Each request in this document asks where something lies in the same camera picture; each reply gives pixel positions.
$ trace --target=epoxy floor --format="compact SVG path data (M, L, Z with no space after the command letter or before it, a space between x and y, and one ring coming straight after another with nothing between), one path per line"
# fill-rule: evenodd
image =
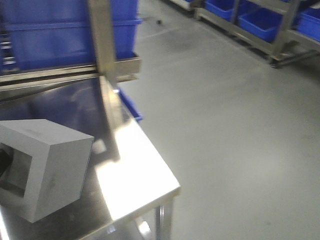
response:
M140 14L140 79L121 87L182 186L172 240L320 240L320 57L273 69L168 1Z

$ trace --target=gray box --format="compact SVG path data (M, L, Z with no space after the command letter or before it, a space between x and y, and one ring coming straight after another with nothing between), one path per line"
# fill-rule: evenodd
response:
M13 162L0 203L34 223L78 200L94 137L46 119L0 121L0 149Z

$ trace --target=stainless steel table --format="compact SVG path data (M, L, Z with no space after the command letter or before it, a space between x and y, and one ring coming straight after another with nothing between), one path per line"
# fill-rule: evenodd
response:
M81 198L33 224L1 207L3 240L105 239L154 208L156 239L170 239L177 179L125 108L112 133L105 115L98 78L0 103L0 120L45 118L95 137Z

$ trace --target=blue crate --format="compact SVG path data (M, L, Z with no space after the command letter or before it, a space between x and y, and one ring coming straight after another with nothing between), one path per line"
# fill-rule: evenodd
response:
M320 9L309 8L304 11L297 30L320 42Z
M266 8L260 8L239 17L239 26L253 35L272 42L278 32L282 16Z
M138 0L111 0L112 19L131 20L137 18Z
M128 108L130 113L133 115L134 119L139 123L144 119L144 116L137 109L136 104L131 100L131 98L124 93L124 91L119 89L119 96L123 104Z
M47 24L89 20L86 0L2 0L9 24Z
M10 24L82 22L89 18L87 0L2 0ZM138 0L111 0L112 18L135 19Z
M205 9L230 21L234 10L235 0L207 0ZM242 1L239 6L238 15L245 14L256 9L258 6L249 1Z
M114 21L118 59L132 58L140 18ZM94 63L91 30L86 22L7 24L16 65L21 70Z
M141 23L141 18L113 22L114 44L117 59L134 57L137 26Z

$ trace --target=caster wheel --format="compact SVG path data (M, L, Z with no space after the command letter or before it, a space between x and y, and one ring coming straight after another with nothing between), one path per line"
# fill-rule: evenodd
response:
M272 59L269 64L270 64L270 67L272 67L273 69L279 69L280 68L278 60Z

